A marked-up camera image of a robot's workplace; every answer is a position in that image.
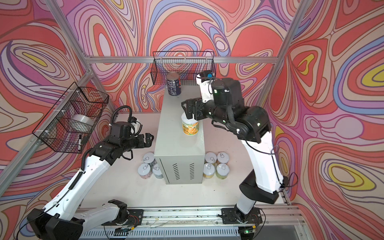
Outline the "orange peach can large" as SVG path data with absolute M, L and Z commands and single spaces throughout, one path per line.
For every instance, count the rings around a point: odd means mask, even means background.
M 198 133 L 199 131 L 198 121 L 196 121 L 194 118 L 188 119 L 185 113 L 181 115 L 181 119 L 182 119 L 182 128 L 183 128 L 184 134 L 188 136 L 194 136 Z

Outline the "dark blue tomato can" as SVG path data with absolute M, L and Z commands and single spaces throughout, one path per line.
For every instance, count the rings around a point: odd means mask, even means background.
M 166 75 L 167 89 L 171 96 L 178 96 L 181 94 L 181 79 L 177 72 L 169 72 Z

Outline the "green label can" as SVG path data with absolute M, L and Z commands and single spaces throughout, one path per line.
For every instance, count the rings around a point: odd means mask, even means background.
M 224 180 L 228 177 L 230 173 L 230 168 L 227 164 L 218 164 L 216 167 L 216 176 L 217 178 Z

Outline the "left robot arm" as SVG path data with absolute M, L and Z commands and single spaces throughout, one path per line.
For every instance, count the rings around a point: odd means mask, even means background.
M 81 167 L 66 186 L 42 209 L 33 209 L 27 224 L 40 240 L 77 240 L 95 227 L 111 222 L 125 225 L 130 214 L 127 204 L 110 200 L 79 216 L 76 211 L 96 181 L 124 153 L 152 146 L 154 136 L 142 134 L 143 125 L 133 117 L 130 106 L 117 108 L 111 117 L 110 133 L 85 151 Z

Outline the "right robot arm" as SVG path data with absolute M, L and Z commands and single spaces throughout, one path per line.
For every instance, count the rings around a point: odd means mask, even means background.
M 182 102 L 187 119 L 211 119 L 215 128 L 234 134 L 252 162 L 253 169 L 239 186 L 240 199 L 229 214 L 225 209 L 221 214 L 224 223 L 246 223 L 256 202 L 274 204 L 280 191 L 289 185 L 288 177 L 279 169 L 268 113 L 262 107 L 245 105 L 237 80 L 198 74 L 196 82 L 201 96 Z

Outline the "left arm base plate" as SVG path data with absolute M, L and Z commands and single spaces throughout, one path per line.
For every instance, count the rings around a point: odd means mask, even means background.
M 143 209 L 128 209 L 128 215 L 126 219 L 121 222 L 117 223 L 116 221 L 109 221 L 102 226 L 140 226 L 143 221 L 143 215 L 144 215 L 144 210 Z

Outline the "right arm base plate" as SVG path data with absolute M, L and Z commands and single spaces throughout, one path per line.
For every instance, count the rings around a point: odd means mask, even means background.
M 261 209 L 253 207 L 248 214 L 243 214 L 240 210 L 233 208 L 222 208 L 219 217 L 223 224 L 255 224 L 258 226 L 263 222 Z

